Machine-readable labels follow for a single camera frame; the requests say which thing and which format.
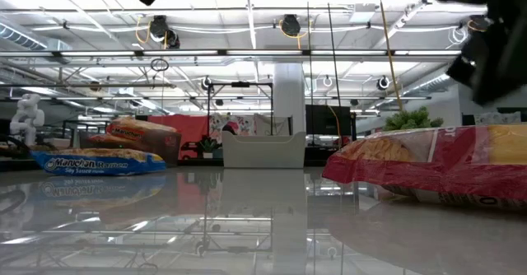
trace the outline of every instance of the white pillar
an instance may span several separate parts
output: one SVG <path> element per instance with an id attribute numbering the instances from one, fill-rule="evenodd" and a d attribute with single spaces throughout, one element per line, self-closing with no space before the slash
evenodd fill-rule
<path id="1" fill-rule="evenodd" d="M 304 69 L 301 63 L 274 64 L 274 116 L 293 118 L 293 134 L 305 131 Z"/>

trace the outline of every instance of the glossy white floor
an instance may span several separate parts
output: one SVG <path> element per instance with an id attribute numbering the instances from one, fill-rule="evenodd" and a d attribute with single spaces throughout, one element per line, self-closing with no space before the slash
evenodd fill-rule
<path id="1" fill-rule="evenodd" d="M 321 169 L 0 177 L 0 273 L 524 274 L 520 213 L 380 203 Z"/>

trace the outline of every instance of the potted plant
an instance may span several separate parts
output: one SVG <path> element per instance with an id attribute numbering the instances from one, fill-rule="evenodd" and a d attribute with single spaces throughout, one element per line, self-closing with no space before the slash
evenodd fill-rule
<path id="1" fill-rule="evenodd" d="M 220 147 L 216 139 L 211 139 L 207 136 L 202 137 L 202 140 L 199 142 L 199 146 L 203 151 L 203 159 L 212 159 L 212 152 Z"/>
<path id="2" fill-rule="evenodd" d="M 386 119 L 385 131 L 407 130 L 413 128 L 439 128 L 443 124 L 442 118 L 430 120 L 428 110 L 421 107 L 414 111 L 401 111 Z"/>

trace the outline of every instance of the white robot figure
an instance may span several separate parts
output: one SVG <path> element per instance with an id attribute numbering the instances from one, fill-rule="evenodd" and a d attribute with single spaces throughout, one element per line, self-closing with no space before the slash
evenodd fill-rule
<path id="1" fill-rule="evenodd" d="M 17 135 L 20 131 L 25 131 L 25 144 L 28 147 L 35 145 L 36 128 L 44 126 L 44 111 L 39 110 L 37 104 L 40 96 L 37 94 L 24 94 L 22 100 L 18 101 L 18 110 L 9 125 L 12 135 Z"/>

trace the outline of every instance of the red snack bag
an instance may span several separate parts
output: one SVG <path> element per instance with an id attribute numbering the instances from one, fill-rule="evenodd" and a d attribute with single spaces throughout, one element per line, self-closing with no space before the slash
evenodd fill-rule
<path id="1" fill-rule="evenodd" d="M 328 159 L 323 177 L 366 181 L 438 203 L 527 207 L 527 125 L 376 133 Z"/>

